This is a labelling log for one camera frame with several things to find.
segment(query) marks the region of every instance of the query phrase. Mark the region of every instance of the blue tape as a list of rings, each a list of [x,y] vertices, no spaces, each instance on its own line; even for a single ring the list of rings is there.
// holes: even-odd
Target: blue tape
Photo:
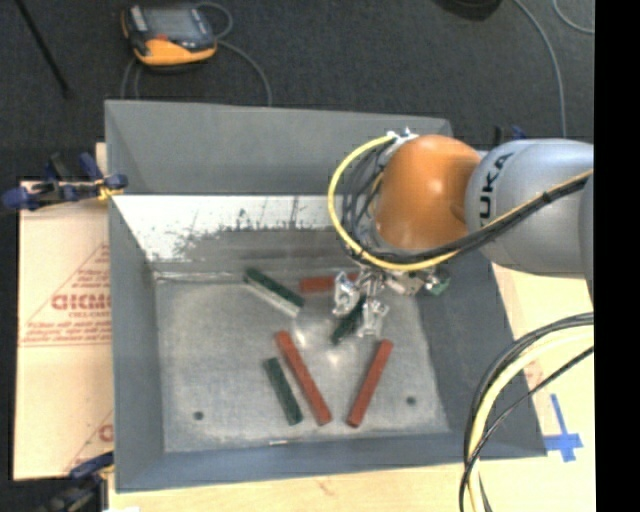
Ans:
[[[575,461],[576,455],[574,450],[584,446],[582,444],[582,440],[578,434],[570,434],[567,430],[567,425],[564,422],[564,417],[560,410],[558,397],[554,393],[551,394],[551,403],[553,404],[553,409],[556,413],[556,417],[558,418],[561,433],[557,435],[543,436],[545,448],[547,451],[558,450],[560,455],[562,455],[563,462]]]

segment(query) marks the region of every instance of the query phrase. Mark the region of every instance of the green rectangular bar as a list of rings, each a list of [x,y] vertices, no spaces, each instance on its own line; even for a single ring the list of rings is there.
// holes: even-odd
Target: green rectangular bar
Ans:
[[[289,425],[300,423],[303,419],[302,411],[296,401],[296,397],[293,396],[293,391],[287,382],[278,358],[272,357],[271,359],[267,359],[263,365],[269,376],[271,387],[273,387],[273,390],[276,392],[278,401],[287,417],[287,422]]]
[[[245,270],[244,281],[294,313],[297,313],[304,306],[304,298],[301,295],[274,281],[255,268]]]
[[[362,306],[364,306],[364,302],[366,300],[366,296],[360,298],[355,307],[351,310],[351,312],[342,318],[338,323],[338,326],[335,328],[333,333],[331,334],[331,342],[334,345],[338,345],[342,338],[352,334],[353,331],[358,327],[358,321],[360,320],[360,315],[362,314]]]

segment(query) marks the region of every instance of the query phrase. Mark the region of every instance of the cardboard sheet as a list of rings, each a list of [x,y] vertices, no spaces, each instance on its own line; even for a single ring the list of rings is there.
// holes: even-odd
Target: cardboard sheet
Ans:
[[[14,479],[112,449],[106,203],[20,215]]]

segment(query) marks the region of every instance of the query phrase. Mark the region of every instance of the black cable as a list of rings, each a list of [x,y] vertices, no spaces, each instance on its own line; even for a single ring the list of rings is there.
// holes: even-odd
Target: black cable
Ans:
[[[371,155],[376,154],[376,150],[372,149],[366,155],[364,155],[360,161],[360,163],[364,161],[370,161]],[[518,209],[517,211],[512,212],[511,214],[505,216],[498,222],[495,222],[491,225],[486,226],[485,228],[470,233],[462,238],[458,238],[453,242],[449,242],[447,244],[443,244],[441,246],[435,247],[433,249],[429,249],[427,251],[416,252],[413,254],[393,254],[387,253],[384,251],[379,251],[376,249],[367,248],[367,252],[369,252],[372,256],[377,258],[384,257],[389,263],[398,263],[398,264],[413,264],[420,263],[421,261],[427,261],[433,258],[437,258],[439,256],[457,252],[457,256],[470,252],[472,250],[477,249],[478,247],[494,240],[504,232],[508,231],[512,227],[517,224],[523,222],[525,219],[536,213],[538,210],[543,207],[551,204],[565,196],[573,194],[579,190],[584,188],[589,177],[583,177],[581,179],[575,179],[569,183],[561,187],[556,187],[552,190],[552,192],[545,192],[542,195],[536,197],[531,200],[526,206]],[[375,177],[372,177],[367,183],[373,183],[375,181]],[[342,225],[343,227],[351,234],[357,233],[357,228],[353,225],[348,225],[346,219],[348,217],[349,208],[346,203],[346,197],[351,197],[355,194],[353,190],[349,189],[345,191],[345,195],[343,196],[343,212],[342,212]],[[353,198],[351,199],[351,207],[353,208],[354,203]]]
[[[478,445],[476,446],[476,448],[474,449],[473,453],[471,453],[468,457],[465,456],[465,470],[464,473],[462,475],[462,478],[460,479],[460,487],[458,490],[458,505],[460,508],[461,512],[464,512],[464,494],[465,494],[465,488],[467,486],[467,484],[469,483],[469,476],[471,475],[471,471],[473,470],[473,467],[475,466],[476,462],[478,461],[478,459],[480,458],[480,453],[482,452],[482,449],[484,448],[484,446],[487,444],[487,442],[489,441],[489,439],[491,438],[491,436],[494,434],[494,432],[496,431],[496,429],[504,422],[504,420],[507,419],[507,417],[523,402],[525,402],[527,399],[529,399],[532,395],[534,395],[535,393],[537,393],[538,391],[540,391],[542,388],[544,388],[545,386],[549,385],[551,382],[553,382],[554,380],[558,379],[559,377],[561,377],[562,375],[564,375],[567,371],[569,371],[571,368],[573,368],[574,366],[576,366],[578,363],[582,362],[584,359],[586,359],[587,357],[589,357],[590,355],[592,355],[594,353],[595,349],[594,347],[589,347],[588,349],[584,350],[583,352],[581,352],[580,354],[578,354],[576,357],[572,358],[571,360],[569,360],[567,363],[565,363],[564,365],[562,365],[560,368],[558,368],[556,371],[554,371],[551,375],[549,375],[547,378],[545,378],[544,380],[542,380],[541,382],[539,382],[535,387],[533,387],[532,389],[530,389],[526,394],[524,394],[523,396],[521,396],[518,400],[516,400],[514,403],[512,403],[509,407],[507,407],[494,421],[493,423],[491,423],[491,425],[485,430],[485,433],[483,434],[483,436],[480,438]],[[483,494],[483,501],[485,502],[485,504],[488,504],[488,499],[485,495],[485,491],[484,488],[482,488],[482,494]]]
[[[56,63],[56,60],[53,58],[53,55],[51,54],[51,51],[49,50],[49,47],[47,46],[47,43],[45,42],[44,38],[42,37],[42,34],[40,33],[40,30],[38,30],[38,27],[37,27],[35,21],[31,17],[31,13],[29,13],[29,10],[27,9],[27,6],[24,4],[24,2],[22,0],[15,0],[15,3],[16,3],[16,6],[18,7],[18,10],[20,11],[20,14],[22,15],[22,18],[24,19],[24,21],[26,22],[27,26],[29,27],[29,30],[31,31],[31,34],[33,35],[34,39],[36,40],[36,43],[38,45],[38,48],[40,48],[40,52],[42,53],[42,56],[47,61],[47,64],[49,65],[49,68],[51,69],[51,72],[55,76],[55,78],[56,78],[56,80],[58,82],[58,85],[60,86],[60,91],[62,92],[62,96],[65,99],[72,98],[73,97],[73,90],[71,89],[71,87],[69,87],[69,84],[67,83],[66,79],[64,78],[64,75],[62,74],[62,71],[60,71],[60,68],[58,67],[58,64]]]
[[[486,391],[491,387],[491,385],[495,382],[495,379],[502,373],[502,371],[509,366],[513,361],[515,361],[522,352],[528,349],[533,343],[538,341],[540,338],[547,336],[553,332],[557,332],[560,330],[571,329],[574,327],[582,327],[586,325],[592,325],[594,322],[594,313],[581,313],[578,315],[569,316],[567,318],[560,319],[556,322],[552,322],[550,324],[544,325],[531,331],[530,333],[525,334],[521,338],[519,338],[514,345],[507,347],[503,352],[494,360],[493,364],[486,370],[483,377],[480,379],[478,386],[476,387],[476,392],[473,396],[469,418],[467,420],[467,425],[465,429],[464,435],[464,446],[465,459],[469,456],[467,452],[469,439],[471,437],[471,429],[473,428],[473,423],[476,419],[476,413],[478,412],[478,407],[484,398]]]
[[[426,261],[432,258],[436,258],[453,251],[458,251],[458,255],[462,255],[464,253],[477,249],[487,242],[494,240],[505,231],[511,229],[513,226],[521,223],[548,204],[555,202],[565,196],[573,194],[574,192],[582,190],[587,180],[588,177],[584,177],[580,180],[575,180],[571,183],[568,183],[562,187],[558,187],[553,191],[553,193],[546,195],[543,194],[533,199],[527,206],[504,217],[502,220],[492,225],[488,225],[480,231],[475,231],[474,233],[470,233],[462,238],[454,240],[451,243],[408,256],[394,255],[392,262],[407,264],[419,263],[420,261]],[[370,252],[373,256],[379,256],[376,251]]]

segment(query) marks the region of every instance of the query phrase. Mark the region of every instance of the yellow cable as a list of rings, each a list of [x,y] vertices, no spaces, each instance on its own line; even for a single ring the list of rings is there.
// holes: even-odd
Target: yellow cable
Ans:
[[[416,263],[391,263],[391,262],[385,261],[383,259],[380,259],[380,258],[374,256],[373,254],[365,251],[364,248],[360,244],[358,244],[358,242],[356,242],[353,238],[351,238],[349,236],[349,233],[347,233],[347,231],[342,226],[342,223],[340,222],[340,219],[339,219],[339,217],[338,217],[338,215],[336,213],[336,209],[335,209],[336,188],[338,187],[338,181],[340,180],[340,177],[344,174],[346,169],[353,163],[354,160],[356,160],[358,157],[360,157],[365,152],[375,148],[376,146],[380,146],[382,144],[390,142],[390,141],[394,140],[395,138],[396,137],[394,137],[393,135],[385,135],[383,137],[378,137],[377,139],[373,139],[373,140],[367,142],[366,144],[363,144],[362,146],[360,146],[360,147],[356,148],[355,150],[353,150],[340,163],[340,165],[335,170],[335,172],[334,172],[334,174],[333,174],[333,176],[331,178],[331,181],[329,182],[329,190],[327,192],[328,207],[329,207],[329,217],[331,218],[331,223],[333,224],[333,227],[335,228],[335,230],[338,233],[338,235],[340,236],[340,238],[342,238],[342,240],[356,253],[357,256],[365,259],[369,263],[373,263],[374,265],[376,265],[376,266],[378,266],[380,268],[386,269],[386,270],[399,270],[399,271],[403,271],[403,272],[412,272],[412,271],[417,271],[417,270],[424,270],[425,268],[432,267],[434,265],[442,263],[443,261],[446,261],[448,259],[453,258],[456,254],[458,254],[458,252],[460,252],[460,250],[453,250],[451,252],[448,252],[446,254],[442,254],[442,255],[437,256],[435,258],[430,258],[428,260],[419,261],[419,262],[416,262]],[[574,177],[568,179],[567,181],[565,181],[563,183],[560,183],[559,185],[556,185],[556,186],[550,188],[549,190],[546,191],[546,193],[547,194],[553,193],[558,188],[563,187],[565,185],[568,185],[569,183],[572,183],[572,182],[580,181],[580,180],[584,179],[585,177],[590,176],[591,174],[593,174],[593,169],[591,169],[591,170],[589,170],[587,172],[584,172],[582,174],[579,174],[577,176],[574,176]],[[481,230],[479,230],[479,232],[489,229],[495,223],[502,221],[502,219],[504,219],[508,215],[511,215],[511,214],[513,214],[513,213],[515,213],[515,212],[517,212],[519,210],[525,209],[532,202],[536,201],[541,196],[542,196],[542,194],[530,199],[529,201],[526,201],[525,203],[522,203],[520,206],[517,206],[517,207],[509,210],[508,212],[503,213],[499,217],[496,217],[489,224],[487,224]]]
[[[580,340],[584,340],[584,335],[572,337],[563,336],[561,338],[554,337],[551,339],[549,339],[548,337],[542,338],[526,352],[524,352],[520,357],[518,357],[518,359],[513,361],[507,368],[502,371],[502,373],[500,373],[494,383],[487,390],[484,399],[478,407],[476,419],[473,423],[471,435],[469,437],[470,454],[474,452],[480,440],[482,439],[487,419],[489,417],[489,414],[491,413],[491,409],[493,408],[496,398],[498,397],[500,392],[509,384],[509,382],[511,382],[511,380],[518,373],[524,370],[524,368],[529,363],[538,359],[543,353],[549,351],[552,348],[564,345],[565,343],[571,343]],[[476,461],[475,466],[471,470],[469,474],[469,483],[467,484],[467,488],[469,489],[469,497],[471,498],[471,505],[475,512],[481,512],[485,510],[480,486],[479,463],[480,459]]]

